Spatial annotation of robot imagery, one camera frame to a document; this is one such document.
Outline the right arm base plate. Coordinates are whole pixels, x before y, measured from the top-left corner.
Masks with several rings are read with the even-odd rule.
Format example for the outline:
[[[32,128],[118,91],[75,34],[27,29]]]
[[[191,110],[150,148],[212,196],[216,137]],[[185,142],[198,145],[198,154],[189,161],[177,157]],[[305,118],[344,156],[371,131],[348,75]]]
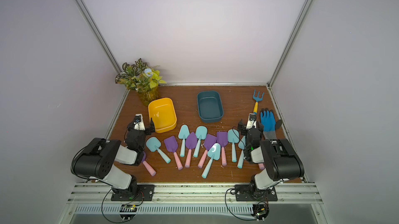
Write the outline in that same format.
[[[238,202],[277,202],[278,200],[274,187],[271,189],[259,190],[250,184],[237,184],[234,186],[232,194]]]

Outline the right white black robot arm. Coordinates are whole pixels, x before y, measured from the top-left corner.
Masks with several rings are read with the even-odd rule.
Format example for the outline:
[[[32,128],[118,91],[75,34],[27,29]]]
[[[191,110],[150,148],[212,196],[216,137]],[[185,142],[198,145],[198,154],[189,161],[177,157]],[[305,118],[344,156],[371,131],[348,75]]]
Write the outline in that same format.
[[[238,131],[245,138],[243,159],[265,167],[252,176],[247,187],[237,189],[240,193],[255,195],[304,176],[304,165],[291,143],[287,139],[263,139],[263,128],[256,120],[238,123]]]

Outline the yellow plastic storage box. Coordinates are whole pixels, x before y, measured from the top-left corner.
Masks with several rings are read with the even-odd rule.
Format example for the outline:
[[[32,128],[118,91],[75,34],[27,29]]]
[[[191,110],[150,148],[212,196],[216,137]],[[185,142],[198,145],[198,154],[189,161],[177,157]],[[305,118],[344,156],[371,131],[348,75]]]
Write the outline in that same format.
[[[148,111],[156,133],[165,133],[176,127],[177,116],[173,101],[170,98],[160,98],[152,101],[148,105]]]

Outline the teal shovel eleventh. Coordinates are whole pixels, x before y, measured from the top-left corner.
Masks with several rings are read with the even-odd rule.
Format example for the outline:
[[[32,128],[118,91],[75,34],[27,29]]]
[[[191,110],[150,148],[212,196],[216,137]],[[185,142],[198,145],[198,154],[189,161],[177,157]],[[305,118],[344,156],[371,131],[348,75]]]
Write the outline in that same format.
[[[242,139],[239,142],[239,148],[241,149],[241,154],[240,154],[240,157],[239,157],[239,160],[238,160],[238,164],[237,164],[237,167],[239,169],[243,168],[245,145],[246,145],[246,137],[243,136]]]

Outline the dark teal storage box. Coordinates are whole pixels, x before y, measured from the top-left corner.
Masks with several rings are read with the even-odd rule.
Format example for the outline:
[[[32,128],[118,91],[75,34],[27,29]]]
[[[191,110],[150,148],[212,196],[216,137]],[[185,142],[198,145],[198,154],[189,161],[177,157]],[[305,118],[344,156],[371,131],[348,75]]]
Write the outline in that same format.
[[[197,106],[199,118],[203,123],[217,123],[224,116],[221,97],[216,91],[199,92]]]

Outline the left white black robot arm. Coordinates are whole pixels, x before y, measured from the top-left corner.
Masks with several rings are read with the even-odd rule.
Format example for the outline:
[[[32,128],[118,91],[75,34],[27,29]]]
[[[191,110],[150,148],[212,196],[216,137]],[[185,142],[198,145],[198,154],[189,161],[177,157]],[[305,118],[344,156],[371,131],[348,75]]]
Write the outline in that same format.
[[[71,162],[71,172],[83,179],[96,179],[111,186],[119,198],[135,197],[139,194],[135,176],[123,172],[114,165],[138,166],[144,159],[145,138],[155,132],[153,120],[145,127],[142,115],[138,114],[128,125],[126,146],[121,140],[94,138],[80,150]]]

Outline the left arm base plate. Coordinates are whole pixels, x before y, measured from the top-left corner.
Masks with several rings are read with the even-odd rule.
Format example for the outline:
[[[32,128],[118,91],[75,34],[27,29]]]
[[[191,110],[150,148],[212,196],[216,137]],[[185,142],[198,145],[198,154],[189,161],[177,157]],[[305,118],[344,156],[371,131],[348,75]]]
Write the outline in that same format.
[[[128,189],[112,189],[111,201],[152,201],[155,185],[130,186]]]

